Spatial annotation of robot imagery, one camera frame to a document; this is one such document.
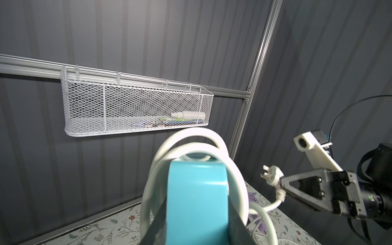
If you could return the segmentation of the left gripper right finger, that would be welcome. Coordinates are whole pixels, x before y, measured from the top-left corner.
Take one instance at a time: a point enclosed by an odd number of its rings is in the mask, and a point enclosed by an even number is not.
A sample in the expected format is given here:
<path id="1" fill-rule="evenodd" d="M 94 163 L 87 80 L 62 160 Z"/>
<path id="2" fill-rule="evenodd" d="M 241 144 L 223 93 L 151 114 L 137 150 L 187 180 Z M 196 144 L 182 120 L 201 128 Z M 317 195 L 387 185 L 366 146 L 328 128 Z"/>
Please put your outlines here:
<path id="1" fill-rule="evenodd" d="M 230 199 L 228 199 L 228 214 L 228 244 L 255 245 Z"/>

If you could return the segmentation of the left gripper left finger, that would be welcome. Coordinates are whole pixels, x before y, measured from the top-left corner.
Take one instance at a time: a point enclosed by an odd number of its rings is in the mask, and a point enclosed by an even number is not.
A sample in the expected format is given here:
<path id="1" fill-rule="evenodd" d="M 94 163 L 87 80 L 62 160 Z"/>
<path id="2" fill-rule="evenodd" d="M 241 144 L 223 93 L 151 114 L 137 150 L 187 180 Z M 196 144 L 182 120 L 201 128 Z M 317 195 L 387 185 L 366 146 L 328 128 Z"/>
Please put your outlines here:
<path id="1" fill-rule="evenodd" d="M 163 201 L 158 213 L 150 225 L 140 245 L 165 245 L 166 244 L 166 207 L 167 198 Z"/>

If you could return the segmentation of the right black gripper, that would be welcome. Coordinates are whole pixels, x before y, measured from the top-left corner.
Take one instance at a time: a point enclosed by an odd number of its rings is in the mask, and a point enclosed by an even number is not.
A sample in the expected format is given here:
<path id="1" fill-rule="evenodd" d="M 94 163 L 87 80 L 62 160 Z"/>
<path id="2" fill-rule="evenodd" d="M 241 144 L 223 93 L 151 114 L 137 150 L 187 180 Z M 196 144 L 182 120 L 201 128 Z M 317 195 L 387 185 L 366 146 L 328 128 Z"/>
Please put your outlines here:
<path id="1" fill-rule="evenodd" d="M 287 194 L 316 212 L 366 219 L 367 212 L 357 175 L 351 171 L 318 168 L 285 176 L 280 186 Z"/>

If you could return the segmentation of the teal power strip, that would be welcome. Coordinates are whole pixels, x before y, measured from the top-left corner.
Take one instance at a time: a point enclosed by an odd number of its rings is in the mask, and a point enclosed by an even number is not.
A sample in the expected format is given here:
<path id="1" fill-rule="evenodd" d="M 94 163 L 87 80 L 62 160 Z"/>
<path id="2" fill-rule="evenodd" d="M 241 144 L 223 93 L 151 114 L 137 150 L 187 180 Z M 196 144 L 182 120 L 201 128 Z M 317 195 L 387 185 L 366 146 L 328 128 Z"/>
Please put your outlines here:
<path id="1" fill-rule="evenodd" d="M 171 162 L 166 244 L 227 245 L 228 209 L 228 178 L 223 163 Z"/>

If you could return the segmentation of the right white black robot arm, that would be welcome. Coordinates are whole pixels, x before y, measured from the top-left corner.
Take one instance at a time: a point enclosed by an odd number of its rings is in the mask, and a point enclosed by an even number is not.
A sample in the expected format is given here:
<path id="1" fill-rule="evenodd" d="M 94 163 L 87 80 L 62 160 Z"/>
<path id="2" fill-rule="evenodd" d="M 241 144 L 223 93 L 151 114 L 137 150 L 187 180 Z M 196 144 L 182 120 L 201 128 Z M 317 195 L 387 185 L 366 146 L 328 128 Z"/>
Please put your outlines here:
<path id="1" fill-rule="evenodd" d="M 392 146 L 379 146 L 363 155 L 357 172 L 318 168 L 283 177 L 280 186 L 305 206 L 347 218 L 374 220 L 392 227 Z"/>

